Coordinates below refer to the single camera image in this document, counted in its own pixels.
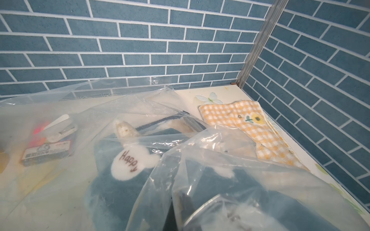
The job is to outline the blue cloud pattern blanket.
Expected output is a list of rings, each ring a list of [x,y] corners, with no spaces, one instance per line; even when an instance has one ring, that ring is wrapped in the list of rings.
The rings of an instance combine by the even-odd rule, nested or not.
[[[114,120],[97,135],[85,199],[95,231],[342,231],[357,218],[307,170],[257,159],[242,132],[186,127],[197,134]]]

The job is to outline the clear plastic vacuum bag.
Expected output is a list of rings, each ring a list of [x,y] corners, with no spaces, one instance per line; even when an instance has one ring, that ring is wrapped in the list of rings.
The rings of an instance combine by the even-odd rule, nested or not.
[[[367,231],[261,105],[100,79],[1,100],[3,231]]]

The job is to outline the orange checkered sunflower blanket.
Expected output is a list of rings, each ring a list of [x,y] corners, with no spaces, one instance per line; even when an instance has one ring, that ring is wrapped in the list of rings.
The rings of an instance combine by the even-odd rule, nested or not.
[[[242,100],[223,105],[201,105],[198,110],[209,125],[223,125],[242,130],[256,143],[259,159],[307,169],[268,121],[258,102]]]

